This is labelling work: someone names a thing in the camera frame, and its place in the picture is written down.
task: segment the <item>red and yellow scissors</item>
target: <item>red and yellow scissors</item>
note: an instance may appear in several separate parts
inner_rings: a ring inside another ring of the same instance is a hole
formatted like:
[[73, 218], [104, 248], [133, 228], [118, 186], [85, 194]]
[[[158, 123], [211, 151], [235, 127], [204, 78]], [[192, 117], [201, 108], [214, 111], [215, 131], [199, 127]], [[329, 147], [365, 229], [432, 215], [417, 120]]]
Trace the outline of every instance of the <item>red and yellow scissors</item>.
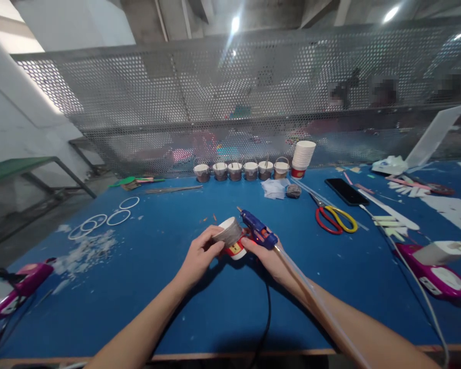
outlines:
[[[359, 229], [359, 226], [357, 225], [357, 222], [355, 219], [353, 219], [350, 214], [345, 213], [343, 210], [340, 210], [338, 208], [334, 208], [331, 206], [326, 206], [324, 202], [320, 201], [317, 197], [315, 197], [313, 194], [309, 193], [311, 195], [312, 199], [316, 202], [318, 205], [318, 208], [316, 209], [316, 220], [318, 221], [319, 226], [324, 229], [325, 231], [328, 231], [329, 233], [333, 234], [342, 234], [343, 231], [348, 232], [348, 233], [353, 233], [356, 232]], [[325, 212], [325, 209], [331, 213], [331, 215], [334, 217], [334, 219], [331, 219]], [[327, 226], [324, 225], [324, 223], [321, 221], [319, 214], [322, 214], [327, 221], [329, 221], [333, 227], [336, 228], [336, 230], [332, 230], [328, 228]], [[343, 215], [345, 218], [348, 219], [350, 223], [352, 223], [352, 228], [347, 228], [343, 224], [343, 222], [340, 220], [340, 217], [338, 216], [337, 213], [340, 213]]]

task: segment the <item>smartphone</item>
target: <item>smartphone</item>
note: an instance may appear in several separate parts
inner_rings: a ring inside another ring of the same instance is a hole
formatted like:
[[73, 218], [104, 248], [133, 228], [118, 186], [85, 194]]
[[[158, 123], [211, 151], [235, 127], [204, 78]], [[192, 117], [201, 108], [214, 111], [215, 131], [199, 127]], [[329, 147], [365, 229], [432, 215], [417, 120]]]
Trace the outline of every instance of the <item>smartphone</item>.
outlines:
[[335, 191], [349, 206], [369, 205], [362, 194], [352, 188], [347, 182], [341, 178], [330, 178], [325, 180], [326, 184]]

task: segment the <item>ceiling light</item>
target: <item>ceiling light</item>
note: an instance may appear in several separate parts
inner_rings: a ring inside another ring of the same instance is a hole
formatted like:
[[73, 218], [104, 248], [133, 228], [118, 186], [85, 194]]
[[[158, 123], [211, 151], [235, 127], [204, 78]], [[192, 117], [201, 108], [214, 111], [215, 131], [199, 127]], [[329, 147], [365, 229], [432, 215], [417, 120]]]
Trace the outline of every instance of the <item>ceiling light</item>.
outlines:
[[239, 30], [239, 17], [234, 17], [232, 18], [232, 27], [230, 29], [230, 32], [232, 34], [236, 33]]
[[396, 13], [398, 13], [398, 10], [400, 9], [400, 6], [397, 5], [394, 8], [392, 8], [390, 11], [387, 12], [386, 16], [383, 19], [383, 23], [389, 22], [394, 18]]

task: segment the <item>hot glue gun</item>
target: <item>hot glue gun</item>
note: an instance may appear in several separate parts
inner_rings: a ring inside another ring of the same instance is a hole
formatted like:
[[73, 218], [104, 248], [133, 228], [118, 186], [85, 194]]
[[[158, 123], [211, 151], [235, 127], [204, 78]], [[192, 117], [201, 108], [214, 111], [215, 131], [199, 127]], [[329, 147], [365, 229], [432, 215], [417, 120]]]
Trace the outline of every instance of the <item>hot glue gun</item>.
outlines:
[[278, 243], [278, 237], [249, 211], [242, 210], [240, 207], [237, 209], [241, 212], [242, 221], [249, 227], [253, 241], [268, 250], [273, 250]]

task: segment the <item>white ring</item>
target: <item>white ring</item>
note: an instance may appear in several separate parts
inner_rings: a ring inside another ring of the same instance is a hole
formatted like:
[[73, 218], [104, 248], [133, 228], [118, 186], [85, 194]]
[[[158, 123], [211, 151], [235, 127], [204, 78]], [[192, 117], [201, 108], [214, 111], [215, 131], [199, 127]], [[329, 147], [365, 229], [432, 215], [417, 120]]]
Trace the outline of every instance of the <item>white ring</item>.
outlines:
[[[96, 225], [93, 226], [92, 228], [89, 228], [88, 230], [85, 230], [83, 228], [83, 226], [85, 226], [86, 224], [89, 224], [89, 223], [96, 223]], [[96, 229], [96, 228], [97, 228], [97, 222], [95, 220], [89, 220], [89, 221], [86, 220], [84, 223], [82, 223], [80, 225], [80, 230], [83, 231], [83, 232], [87, 232], [87, 231], [90, 231], [91, 229]]]
[[[132, 198], [136, 198], [136, 199], [137, 199], [137, 202], [134, 203], [133, 205], [131, 205], [130, 207], [127, 207], [127, 208], [123, 208], [123, 207], [121, 206], [121, 205], [123, 205], [123, 203], [124, 203], [125, 201], [131, 200]], [[139, 201], [140, 201], [140, 197], [136, 197], [136, 196], [134, 196], [134, 197], [129, 197], [129, 198], [127, 198], [126, 200], [123, 200], [123, 201], [121, 202], [121, 204], [119, 205], [119, 208], [122, 209], [122, 210], [126, 210], [126, 209], [129, 209], [129, 208], [132, 208], [132, 207], [134, 207], [135, 205], [137, 205]]]
[[72, 230], [70, 231], [70, 233], [68, 234], [68, 239], [69, 239], [69, 240], [72, 240], [72, 241], [73, 241], [73, 240], [76, 240], [76, 239], [82, 238], [82, 237], [84, 237], [84, 236], [87, 236], [89, 233], [91, 233], [91, 232], [94, 230], [94, 228], [91, 228], [91, 229], [89, 229], [88, 231], [86, 231], [85, 233], [81, 233], [81, 234], [80, 234], [80, 236], [77, 236], [77, 237], [71, 237], [71, 236], [72, 236], [72, 233], [73, 233], [73, 231], [75, 231], [76, 229], [79, 229], [80, 227], [82, 227], [82, 224], [81, 224], [81, 225], [78, 225], [78, 226], [76, 226], [74, 229], [72, 229]]
[[[127, 211], [127, 212], [128, 212], [128, 216], [127, 216], [125, 219], [123, 219], [121, 222], [117, 222], [117, 223], [114, 223], [114, 224], [109, 224], [109, 221], [111, 220], [112, 217], [114, 217], [116, 214], [122, 213], [122, 212], [124, 212], [124, 211]], [[117, 211], [116, 213], [113, 213], [113, 214], [106, 220], [106, 224], [109, 225], [109, 226], [117, 226], [118, 224], [123, 223], [125, 220], [127, 220], [127, 219], [130, 217], [130, 215], [132, 215], [132, 212], [131, 212], [130, 210], [128, 210], [128, 209], [122, 209], [122, 210], [120, 210], [120, 211]]]
[[[94, 219], [97, 218], [98, 216], [103, 216], [104, 217], [104, 220], [100, 223], [98, 223], [97, 221], [95, 221]], [[96, 229], [98, 227], [100, 227], [101, 225], [104, 224], [104, 222], [108, 219], [108, 216], [106, 214], [97, 214], [97, 215], [94, 215], [93, 217], [90, 217], [89, 219], [87, 219], [84, 223], [82, 223], [82, 225], [80, 226], [80, 230], [81, 231], [84, 231], [86, 232], [85, 229], [83, 229], [83, 226], [85, 226], [87, 223], [91, 222], [91, 221], [94, 221], [96, 223], [96, 226], [93, 228], [93, 229]]]

